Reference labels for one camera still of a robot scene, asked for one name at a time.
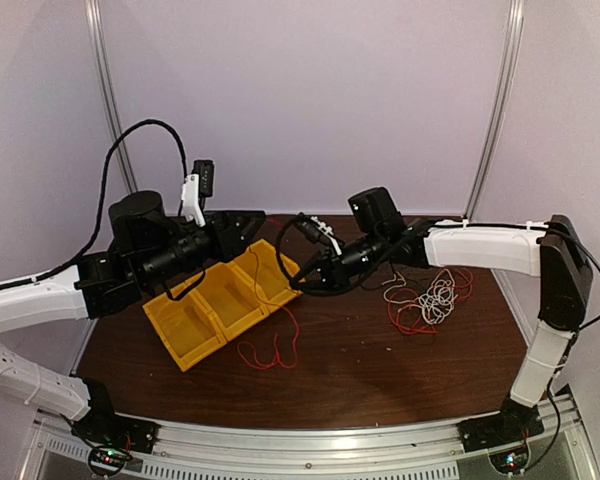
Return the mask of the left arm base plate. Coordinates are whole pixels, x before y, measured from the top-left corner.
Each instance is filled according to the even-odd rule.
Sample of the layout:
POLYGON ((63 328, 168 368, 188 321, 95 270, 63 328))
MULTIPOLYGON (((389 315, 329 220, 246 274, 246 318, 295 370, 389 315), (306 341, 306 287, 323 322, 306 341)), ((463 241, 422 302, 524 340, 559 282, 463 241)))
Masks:
POLYGON ((100 407, 92 407, 84 417, 72 421, 72 427, 77 436, 93 444, 144 454, 153 452, 158 430, 155 422, 100 407))

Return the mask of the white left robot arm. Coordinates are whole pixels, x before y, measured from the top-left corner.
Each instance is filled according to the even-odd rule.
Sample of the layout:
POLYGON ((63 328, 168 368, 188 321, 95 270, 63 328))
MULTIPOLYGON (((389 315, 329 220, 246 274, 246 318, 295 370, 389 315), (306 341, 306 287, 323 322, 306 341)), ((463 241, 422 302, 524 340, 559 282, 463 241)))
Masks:
MULTIPOLYGON (((158 192, 145 190, 111 205, 109 220, 113 240, 106 251, 81 255, 56 273, 0 285, 0 334, 120 313, 180 274, 241 255, 265 214, 222 210, 183 221, 165 213, 158 192)), ((113 444, 124 434, 104 384, 49 370, 1 342, 0 391, 65 417, 88 439, 113 444)))

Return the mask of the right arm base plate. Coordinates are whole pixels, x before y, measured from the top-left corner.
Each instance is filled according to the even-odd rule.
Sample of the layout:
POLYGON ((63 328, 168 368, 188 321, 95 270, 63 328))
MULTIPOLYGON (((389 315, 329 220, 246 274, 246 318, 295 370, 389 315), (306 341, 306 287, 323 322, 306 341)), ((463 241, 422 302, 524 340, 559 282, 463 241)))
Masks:
POLYGON ((540 435, 545 431, 538 418, 523 424, 517 420, 506 420, 500 414, 469 418, 461 421, 457 428, 466 453, 522 444, 530 436, 540 435))

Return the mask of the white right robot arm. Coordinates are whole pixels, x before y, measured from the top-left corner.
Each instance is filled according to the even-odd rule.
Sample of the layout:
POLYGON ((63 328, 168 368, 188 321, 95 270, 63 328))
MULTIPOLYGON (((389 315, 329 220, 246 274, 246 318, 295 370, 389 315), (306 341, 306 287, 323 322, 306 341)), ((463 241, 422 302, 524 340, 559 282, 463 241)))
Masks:
POLYGON ((550 382, 563 368, 588 309, 592 262, 570 219, 545 222, 476 223, 470 220, 404 220, 384 187, 348 200, 361 238, 344 243, 317 218, 299 213, 288 225, 321 245, 290 286, 315 297, 335 297, 358 288, 382 264, 412 268, 469 267, 492 271, 497 282, 526 277, 537 288, 533 334, 500 411, 490 416, 493 433, 510 442, 529 428, 550 382))

